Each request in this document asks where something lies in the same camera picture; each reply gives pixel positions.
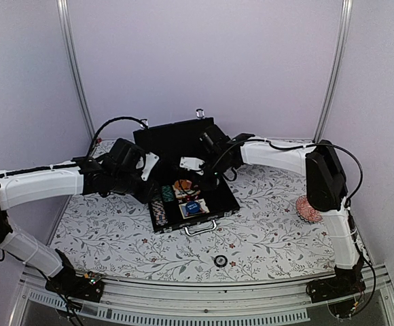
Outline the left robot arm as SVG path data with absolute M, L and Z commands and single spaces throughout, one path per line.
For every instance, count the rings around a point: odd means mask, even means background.
M 150 201 L 156 184 L 150 178 L 159 156 L 126 139 L 118 139 L 110 152 L 92 157 L 88 152 L 60 164 L 22 170 L 0 170 L 0 249 L 37 268 L 67 295 L 81 285 L 65 254 L 40 243 L 9 222 L 7 210 L 21 204 L 59 196 L 98 194 L 131 195 L 141 203 Z

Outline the blue card deck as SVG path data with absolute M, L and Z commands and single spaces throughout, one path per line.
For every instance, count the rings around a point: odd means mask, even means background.
M 207 207 L 207 205 L 206 205 L 206 202 L 205 202 L 203 199 L 201 199 L 201 200 L 195 200 L 195 201 L 198 201 L 198 202 L 200 203 L 200 212 L 198 212 L 198 213 L 196 213 L 196 214 L 189 214 L 189 213 L 186 212 L 186 210 L 185 210 L 185 205 L 187 204 L 187 202 L 184 203 L 184 204 L 180 204 L 180 205 L 179 205 L 179 209 L 180 209 L 181 214 L 182 214 L 182 217 L 183 217 L 184 219 L 189 219 L 189 218 L 191 218 L 191 217 L 196 217 L 196 216 L 198 216 L 198 215 L 203 215 L 203 214 L 209 213 L 209 209 L 208 209 L 208 207 Z

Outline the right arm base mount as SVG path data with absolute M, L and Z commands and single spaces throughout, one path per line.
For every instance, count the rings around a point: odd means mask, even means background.
M 360 270 L 335 268 L 335 276 L 315 279 L 307 283 L 306 294 L 312 303 L 317 303 L 360 293 L 365 288 Z

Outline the black poker case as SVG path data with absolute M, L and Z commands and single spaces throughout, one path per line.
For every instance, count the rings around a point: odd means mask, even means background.
M 201 180 L 195 170 L 182 167 L 182 158 L 197 159 L 197 165 L 214 162 L 202 136 L 223 133 L 211 117 L 152 126 L 133 132 L 136 145 L 156 154 L 160 160 L 150 172 L 157 183 L 148 204 L 155 233 L 167 233 L 200 223 L 214 221 L 239 211 L 240 205 L 222 175 L 215 184 Z

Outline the black white dealer button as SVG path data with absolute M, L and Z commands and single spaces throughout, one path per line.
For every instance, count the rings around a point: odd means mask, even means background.
M 217 255 L 217 256 L 215 256 L 213 262 L 214 262 L 215 266 L 217 266 L 218 268 L 224 268 L 228 264 L 228 259 L 224 255 Z

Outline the blue small blind button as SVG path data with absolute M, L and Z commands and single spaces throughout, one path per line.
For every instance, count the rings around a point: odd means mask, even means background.
M 198 201 L 189 201 L 185 205 L 185 210 L 189 214 L 196 214 L 200 212 L 200 203 Z

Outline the orange big blind button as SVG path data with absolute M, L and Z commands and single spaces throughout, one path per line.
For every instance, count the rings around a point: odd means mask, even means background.
M 174 188 L 183 191 L 190 191 L 192 188 L 192 182 L 187 179 L 179 179 L 175 181 Z

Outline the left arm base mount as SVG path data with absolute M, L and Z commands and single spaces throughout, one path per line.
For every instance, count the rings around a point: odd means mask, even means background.
M 89 302 L 99 303 L 103 295 L 105 284 L 101 280 L 92 281 L 91 278 L 78 276 L 74 271 L 60 271 L 56 276 L 46 281 L 45 288 L 61 294 Z

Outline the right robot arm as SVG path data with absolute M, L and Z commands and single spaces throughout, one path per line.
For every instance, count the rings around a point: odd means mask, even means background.
M 231 139 L 216 126 L 209 126 L 198 138 L 204 152 L 182 157 L 182 168 L 198 175 L 200 187 L 214 188 L 220 176 L 243 164 L 290 170 L 306 178 L 306 198 L 318 211 L 329 232 L 335 253 L 331 290 L 345 296 L 361 280 L 364 257 L 357 244 L 357 228 L 351 215 L 346 173 L 337 155 L 349 152 L 329 141 L 289 143 L 241 133 Z

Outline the red dice pair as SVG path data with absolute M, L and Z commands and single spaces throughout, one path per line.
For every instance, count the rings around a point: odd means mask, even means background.
M 188 196 L 186 199 L 187 199 L 188 202 L 191 202 L 191 201 L 197 200 L 198 196 L 197 195 L 195 195 L 195 196 Z

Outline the red card deck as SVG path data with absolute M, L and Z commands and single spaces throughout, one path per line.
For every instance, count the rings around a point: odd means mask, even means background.
M 181 198 L 185 198 L 187 196 L 194 196 L 194 195 L 198 195 L 200 193 L 200 189 L 198 188 L 197 185 L 195 185 L 194 183 L 192 183 L 192 188 L 190 191 L 183 191 L 183 190 L 178 190 L 174 188 L 173 185 L 173 191 L 175 193 L 175 197 L 177 199 L 181 199 Z

